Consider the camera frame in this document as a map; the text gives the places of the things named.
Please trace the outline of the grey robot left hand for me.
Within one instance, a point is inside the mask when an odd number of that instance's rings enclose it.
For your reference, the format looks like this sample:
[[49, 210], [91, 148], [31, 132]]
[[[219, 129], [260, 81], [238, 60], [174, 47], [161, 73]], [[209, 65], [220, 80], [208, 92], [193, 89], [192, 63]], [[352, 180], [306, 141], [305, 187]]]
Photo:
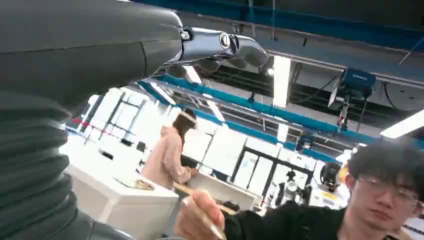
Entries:
[[262, 67], [252, 38], [184, 26], [173, 11], [121, 0], [0, 3], [0, 237], [128, 240], [78, 209], [60, 153], [88, 99], [184, 66]]

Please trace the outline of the person's right hand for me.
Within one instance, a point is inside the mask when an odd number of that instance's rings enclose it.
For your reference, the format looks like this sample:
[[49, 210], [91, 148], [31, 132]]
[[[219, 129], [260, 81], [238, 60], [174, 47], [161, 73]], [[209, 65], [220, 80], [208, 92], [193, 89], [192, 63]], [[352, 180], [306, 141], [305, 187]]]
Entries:
[[216, 201], [195, 189], [181, 201], [173, 233], [185, 240], [225, 240], [225, 219]]

